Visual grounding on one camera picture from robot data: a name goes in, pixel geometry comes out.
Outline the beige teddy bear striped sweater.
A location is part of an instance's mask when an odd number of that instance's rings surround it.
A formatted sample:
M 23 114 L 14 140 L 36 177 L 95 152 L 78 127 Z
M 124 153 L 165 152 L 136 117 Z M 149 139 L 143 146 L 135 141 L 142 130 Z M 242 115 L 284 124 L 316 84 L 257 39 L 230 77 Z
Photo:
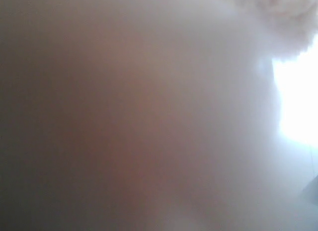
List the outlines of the beige teddy bear striped sweater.
M 318 0 L 0 0 L 3 231 L 315 231 L 273 61 Z

